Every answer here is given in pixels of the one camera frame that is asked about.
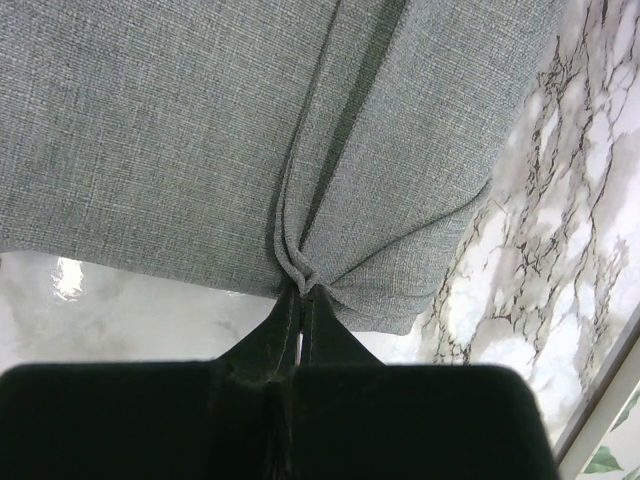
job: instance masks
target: fabric fold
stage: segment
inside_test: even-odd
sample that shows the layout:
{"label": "fabric fold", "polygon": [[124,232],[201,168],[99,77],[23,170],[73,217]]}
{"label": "fabric fold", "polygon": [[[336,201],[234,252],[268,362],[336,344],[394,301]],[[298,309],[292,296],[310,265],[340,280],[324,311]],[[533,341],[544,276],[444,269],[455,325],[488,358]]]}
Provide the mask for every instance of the fabric fold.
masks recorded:
{"label": "fabric fold", "polygon": [[303,292],[328,287],[349,328],[406,333],[426,307],[564,3],[408,2],[312,210],[300,198],[313,167],[293,152],[279,241],[295,258],[283,265]]}

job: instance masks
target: marble pattern surface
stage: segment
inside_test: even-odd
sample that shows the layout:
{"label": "marble pattern surface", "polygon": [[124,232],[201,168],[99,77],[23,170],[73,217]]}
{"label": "marble pattern surface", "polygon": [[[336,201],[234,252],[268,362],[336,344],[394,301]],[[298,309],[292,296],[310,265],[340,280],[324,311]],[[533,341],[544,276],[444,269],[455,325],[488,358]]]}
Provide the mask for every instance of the marble pattern surface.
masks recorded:
{"label": "marble pattern surface", "polygon": [[640,301],[640,1],[572,0],[419,358],[498,363],[555,440]]}

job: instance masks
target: white surface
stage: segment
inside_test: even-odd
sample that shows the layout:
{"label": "white surface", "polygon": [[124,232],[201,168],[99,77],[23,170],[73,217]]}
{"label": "white surface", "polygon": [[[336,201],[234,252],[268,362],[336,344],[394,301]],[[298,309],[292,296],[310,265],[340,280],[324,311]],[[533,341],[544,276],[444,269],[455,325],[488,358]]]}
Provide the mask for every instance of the white surface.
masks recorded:
{"label": "white surface", "polygon": [[[274,301],[35,252],[0,265],[0,370],[22,362],[209,359]],[[382,361],[415,360],[419,332],[356,336]]]}

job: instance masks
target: gray upholstery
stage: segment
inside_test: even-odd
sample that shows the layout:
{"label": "gray upholstery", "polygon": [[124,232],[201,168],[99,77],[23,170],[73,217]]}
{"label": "gray upholstery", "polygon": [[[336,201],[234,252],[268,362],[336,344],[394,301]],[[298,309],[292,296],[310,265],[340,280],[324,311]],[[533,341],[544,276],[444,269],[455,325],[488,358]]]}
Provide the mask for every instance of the gray upholstery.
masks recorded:
{"label": "gray upholstery", "polygon": [[0,3],[0,251],[405,332],[563,0]]}

